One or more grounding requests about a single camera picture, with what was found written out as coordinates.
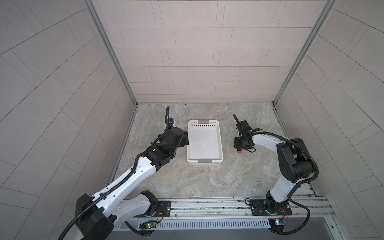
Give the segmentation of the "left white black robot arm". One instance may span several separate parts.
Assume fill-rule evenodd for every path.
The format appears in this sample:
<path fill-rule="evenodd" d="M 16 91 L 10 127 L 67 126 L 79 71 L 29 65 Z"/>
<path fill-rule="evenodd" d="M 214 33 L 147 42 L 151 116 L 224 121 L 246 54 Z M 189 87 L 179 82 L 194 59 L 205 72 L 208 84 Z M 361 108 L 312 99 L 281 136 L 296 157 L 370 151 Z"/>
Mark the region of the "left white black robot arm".
<path fill-rule="evenodd" d="M 138 215 L 151 216 L 155 213 L 158 199 L 150 191 L 143 191 L 127 202 L 124 199 L 174 159 L 178 148 L 189 144 L 188 133 L 174 126 L 169 111 L 167 106 L 164 132 L 135 157 L 129 170 L 92 196 L 83 194 L 78 198 L 75 217 L 60 234 L 60 240 L 73 226 L 79 229 L 85 240 L 105 240 L 116 225 Z"/>

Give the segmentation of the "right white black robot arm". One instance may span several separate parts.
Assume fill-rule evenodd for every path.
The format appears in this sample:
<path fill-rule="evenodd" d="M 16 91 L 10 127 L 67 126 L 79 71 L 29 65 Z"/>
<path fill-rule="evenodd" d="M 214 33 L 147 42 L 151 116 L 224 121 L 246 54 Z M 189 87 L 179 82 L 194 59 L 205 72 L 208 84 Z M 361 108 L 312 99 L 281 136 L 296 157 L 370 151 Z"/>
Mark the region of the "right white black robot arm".
<path fill-rule="evenodd" d="M 281 219 L 269 219 L 270 232 L 286 236 L 300 231 L 310 219 L 310 209 L 292 200 L 292 195 L 301 185 L 316 180 L 319 168 L 314 158 L 309 154 L 304 141 L 300 138 L 287 139 L 274 133 L 266 132 L 260 128 L 252 129 L 247 121 L 235 118 L 238 136 L 234 139 L 234 147 L 240 153 L 246 150 L 250 153 L 256 151 L 259 145 L 275 152 L 278 156 L 281 175 L 276 184 L 266 193 L 264 201 L 246 198 L 253 215 L 283 215 Z M 292 212 L 290 203 L 306 210 L 304 222 L 296 229 L 285 231 L 285 220 Z"/>

